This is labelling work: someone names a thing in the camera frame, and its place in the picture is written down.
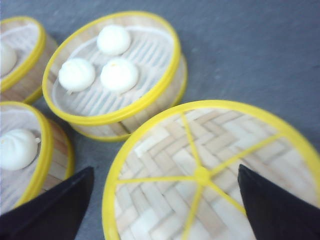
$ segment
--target bamboo steamer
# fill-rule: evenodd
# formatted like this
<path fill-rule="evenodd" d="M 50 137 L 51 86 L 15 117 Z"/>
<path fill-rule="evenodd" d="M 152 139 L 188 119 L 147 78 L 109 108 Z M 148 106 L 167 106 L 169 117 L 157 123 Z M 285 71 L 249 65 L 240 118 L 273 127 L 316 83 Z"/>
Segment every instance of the bamboo steamer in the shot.
<path fill-rule="evenodd" d="M 102 199 L 105 238 L 255 239 L 239 164 L 320 206 L 320 157 L 300 133 L 254 106 L 196 101 L 156 115 L 119 151 Z"/>
<path fill-rule="evenodd" d="M 96 40 L 108 25 L 125 27 L 132 38 L 121 55 L 139 68 L 138 84 L 119 95 L 102 87 L 102 67 L 113 58 L 99 51 Z M 68 94 L 57 76 L 71 58 L 85 58 L 95 67 L 96 79 L 81 92 Z M 79 133 L 100 141 L 126 139 L 155 114 L 176 105 L 186 88 L 187 66 L 178 36 L 163 18 L 148 12 L 111 14 L 83 26 L 68 37 L 50 59 L 42 90 L 51 110 Z"/>
<path fill-rule="evenodd" d="M 69 178 L 75 166 L 71 143 L 55 122 L 20 102 L 1 102 L 0 109 L 1 134 L 23 128 L 41 139 L 36 159 L 30 165 L 16 171 L 0 169 L 2 215 Z"/>
<path fill-rule="evenodd" d="M 42 77 L 56 42 L 35 19 L 17 16 L 1 21 L 1 43 L 17 54 L 13 69 L 1 77 L 1 100 L 34 102 L 42 95 Z"/>

